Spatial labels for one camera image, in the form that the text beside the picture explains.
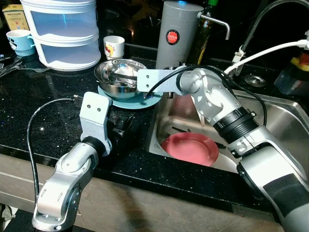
red label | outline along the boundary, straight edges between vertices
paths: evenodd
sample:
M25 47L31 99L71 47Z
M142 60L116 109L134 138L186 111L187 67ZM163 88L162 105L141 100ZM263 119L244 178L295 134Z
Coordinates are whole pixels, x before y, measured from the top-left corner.
M179 41L179 33L176 30L169 30L166 33L166 40L168 44L174 45Z

sink basin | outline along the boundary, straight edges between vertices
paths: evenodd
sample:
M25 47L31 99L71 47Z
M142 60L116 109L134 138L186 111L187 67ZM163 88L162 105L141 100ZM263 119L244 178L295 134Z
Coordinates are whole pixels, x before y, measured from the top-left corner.
M245 109L254 111L255 120L263 124L263 109L259 101L242 91L234 91L239 102ZM301 106L290 100L280 99L265 95L259 95L267 106L267 128L279 139L290 153L298 160L309 177L309 117ZM148 151L157 155L171 157L162 147L162 142L171 134L181 131L191 131L204 134L219 146L219 158L211 166L230 172L237 172L236 165L240 159L236 159L224 148L226 142L217 131L206 123L201 126L196 109L191 97L174 94L169 99L165 94L161 102L156 106L154 124L150 128L148 137Z

blue mug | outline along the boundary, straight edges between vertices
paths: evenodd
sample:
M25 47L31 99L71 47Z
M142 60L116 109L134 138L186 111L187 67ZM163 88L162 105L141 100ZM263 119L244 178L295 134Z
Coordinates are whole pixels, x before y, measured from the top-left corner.
M18 56L30 56L35 53L35 45L28 30L12 30L6 33L11 48Z

gray cylinder canister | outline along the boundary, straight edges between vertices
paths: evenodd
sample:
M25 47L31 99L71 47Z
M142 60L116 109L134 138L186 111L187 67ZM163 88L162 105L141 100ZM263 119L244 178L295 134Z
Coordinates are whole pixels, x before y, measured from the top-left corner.
M164 2L156 69L186 62L203 9L185 1Z

stainless steel bowl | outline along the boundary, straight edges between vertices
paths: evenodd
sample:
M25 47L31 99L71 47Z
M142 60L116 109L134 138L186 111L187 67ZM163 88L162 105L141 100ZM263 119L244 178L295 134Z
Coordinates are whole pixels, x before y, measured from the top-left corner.
M137 71L147 69L145 65L131 59L111 59L95 68L99 86L113 98L136 96Z

